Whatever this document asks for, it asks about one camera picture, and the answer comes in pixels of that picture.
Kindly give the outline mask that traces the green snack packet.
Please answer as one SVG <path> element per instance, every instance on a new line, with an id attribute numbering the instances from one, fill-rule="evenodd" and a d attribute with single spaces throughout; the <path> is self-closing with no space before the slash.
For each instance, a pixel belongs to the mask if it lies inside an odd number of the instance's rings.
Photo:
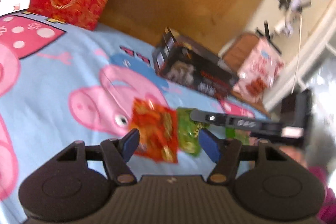
<path id="1" fill-rule="evenodd" d="M 191 156 L 197 157 L 201 152 L 198 136 L 202 128 L 209 128 L 209 124 L 191 120 L 190 113 L 194 109 L 177 108 L 178 143 L 179 149 Z"/>

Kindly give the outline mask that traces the red orange snack bag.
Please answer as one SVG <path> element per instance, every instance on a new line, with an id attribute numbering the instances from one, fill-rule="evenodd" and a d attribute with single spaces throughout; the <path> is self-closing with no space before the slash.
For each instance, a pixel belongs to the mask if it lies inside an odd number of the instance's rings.
<path id="1" fill-rule="evenodd" d="M 136 98 L 129 128 L 139 131 L 136 155 L 155 162 L 177 164 L 178 117 L 175 110 Z"/>

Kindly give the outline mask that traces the black sheep print box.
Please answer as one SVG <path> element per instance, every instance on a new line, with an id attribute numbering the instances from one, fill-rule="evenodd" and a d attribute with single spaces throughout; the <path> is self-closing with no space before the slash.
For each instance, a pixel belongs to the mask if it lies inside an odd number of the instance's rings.
<path id="1" fill-rule="evenodd" d="M 152 56 L 157 75 L 217 100 L 239 81 L 215 53 L 171 28 L 165 29 Z"/>

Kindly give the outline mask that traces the brown chair cushion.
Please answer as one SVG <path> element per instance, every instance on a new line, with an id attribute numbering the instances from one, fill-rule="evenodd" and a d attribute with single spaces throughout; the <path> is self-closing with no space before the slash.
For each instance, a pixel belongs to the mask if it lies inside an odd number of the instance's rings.
<path id="1" fill-rule="evenodd" d="M 244 32 L 237 38 L 233 39 L 233 43 L 228 49 L 222 54 L 222 60 L 224 63 L 234 72 L 238 72 L 238 69 L 244 63 L 245 59 L 249 56 L 250 52 L 259 42 L 260 38 L 252 32 Z M 270 118 L 270 114 L 265 110 L 262 101 L 250 102 L 242 97 L 241 94 L 232 91 L 231 95 L 235 97 L 240 102 L 247 103 L 252 106 L 266 117 Z"/>

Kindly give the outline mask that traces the pink snack bag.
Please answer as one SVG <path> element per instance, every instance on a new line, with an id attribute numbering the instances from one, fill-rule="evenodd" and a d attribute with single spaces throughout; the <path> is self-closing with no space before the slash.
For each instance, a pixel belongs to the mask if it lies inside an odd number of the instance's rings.
<path id="1" fill-rule="evenodd" d="M 271 88 L 284 67 L 278 52 L 261 38 L 238 70 L 239 80 L 233 91 L 245 100 L 258 103 L 266 90 Z"/>

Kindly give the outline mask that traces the peppa pig bed sheet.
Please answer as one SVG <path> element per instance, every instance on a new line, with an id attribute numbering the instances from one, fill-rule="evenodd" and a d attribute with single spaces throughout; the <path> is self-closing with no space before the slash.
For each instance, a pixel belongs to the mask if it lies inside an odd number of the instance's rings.
<path id="1" fill-rule="evenodd" d="M 73 141 L 127 133 L 135 98 L 171 109 L 264 114 L 155 74 L 153 47 L 107 26 L 88 31 L 19 12 L 1 17 L 1 223 L 22 223 L 22 181 Z"/>

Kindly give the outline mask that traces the white power strip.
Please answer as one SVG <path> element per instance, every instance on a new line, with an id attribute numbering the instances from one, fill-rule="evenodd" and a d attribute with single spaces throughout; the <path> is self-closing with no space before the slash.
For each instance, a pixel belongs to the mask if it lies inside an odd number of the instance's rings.
<path id="1" fill-rule="evenodd" d="M 292 36 L 294 33 L 294 22 L 299 20 L 300 17 L 300 12 L 288 10 L 283 18 L 281 18 L 280 21 L 274 26 L 274 33 L 276 35 L 283 34 L 287 37 Z"/>

